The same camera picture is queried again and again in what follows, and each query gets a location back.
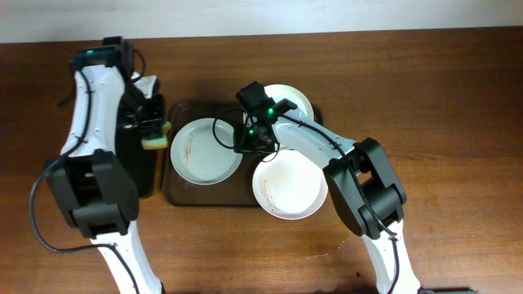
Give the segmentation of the green yellow sponge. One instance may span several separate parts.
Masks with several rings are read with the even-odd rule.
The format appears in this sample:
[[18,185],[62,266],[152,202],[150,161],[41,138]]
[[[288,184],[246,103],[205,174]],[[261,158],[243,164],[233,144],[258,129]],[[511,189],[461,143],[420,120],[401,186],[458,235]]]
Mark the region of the green yellow sponge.
[[143,149],[165,149],[168,147],[167,134],[172,128],[172,124],[169,121],[165,121],[162,126],[162,132],[160,134],[153,134],[146,138],[141,139],[141,145]]

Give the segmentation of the white plate top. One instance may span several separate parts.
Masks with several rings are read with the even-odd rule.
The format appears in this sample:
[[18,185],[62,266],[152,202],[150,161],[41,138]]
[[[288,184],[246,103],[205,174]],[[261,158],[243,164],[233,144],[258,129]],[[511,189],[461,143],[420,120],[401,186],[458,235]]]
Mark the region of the white plate top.
[[294,103],[308,118],[315,119],[312,104],[298,89],[284,84],[272,84],[264,86],[264,90],[266,95],[272,98],[275,103],[287,99]]

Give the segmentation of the white plate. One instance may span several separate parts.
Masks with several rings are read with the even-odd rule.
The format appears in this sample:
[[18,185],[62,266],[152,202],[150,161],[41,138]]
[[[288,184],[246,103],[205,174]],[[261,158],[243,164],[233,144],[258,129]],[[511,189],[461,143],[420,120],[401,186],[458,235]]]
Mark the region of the white plate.
[[232,145],[234,128],[214,118],[200,118],[183,126],[174,136],[170,159],[184,180],[197,185],[214,185],[226,180],[239,167],[243,155],[220,145]]
[[263,210],[291,221],[318,211],[329,191],[322,170],[295,150],[264,158],[253,173],[252,187]]
[[287,99],[294,103],[308,118],[315,119],[312,104],[298,89],[284,84],[272,84],[264,86],[264,90],[266,95],[272,98],[275,103]]

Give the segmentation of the white plate bottom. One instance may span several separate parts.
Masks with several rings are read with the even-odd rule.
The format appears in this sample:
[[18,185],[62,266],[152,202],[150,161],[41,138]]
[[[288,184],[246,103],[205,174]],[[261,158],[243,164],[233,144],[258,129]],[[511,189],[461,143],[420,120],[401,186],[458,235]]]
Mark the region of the white plate bottom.
[[253,173],[252,187],[263,210],[291,221],[318,211],[329,191],[322,170],[295,150],[264,158]]

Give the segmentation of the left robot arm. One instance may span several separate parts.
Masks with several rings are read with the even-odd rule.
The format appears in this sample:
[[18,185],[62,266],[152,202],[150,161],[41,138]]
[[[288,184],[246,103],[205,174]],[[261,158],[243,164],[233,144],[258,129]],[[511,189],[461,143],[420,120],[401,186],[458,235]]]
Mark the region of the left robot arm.
[[69,227],[105,259],[121,293],[163,293],[137,230],[140,201],[154,189],[158,149],[170,123],[156,76],[135,70],[143,55],[121,37],[78,51],[74,116],[47,181]]

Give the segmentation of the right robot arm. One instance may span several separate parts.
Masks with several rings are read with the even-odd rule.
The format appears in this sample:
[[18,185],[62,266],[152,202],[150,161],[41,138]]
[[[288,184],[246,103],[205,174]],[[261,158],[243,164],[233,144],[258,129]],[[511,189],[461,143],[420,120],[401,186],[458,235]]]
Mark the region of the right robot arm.
[[420,293],[404,240],[407,197],[383,147],[373,138],[340,136],[288,99],[274,101],[259,82],[235,95],[246,118],[235,127],[237,153],[293,149],[324,173],[336,213],[363,239],[381,293]]

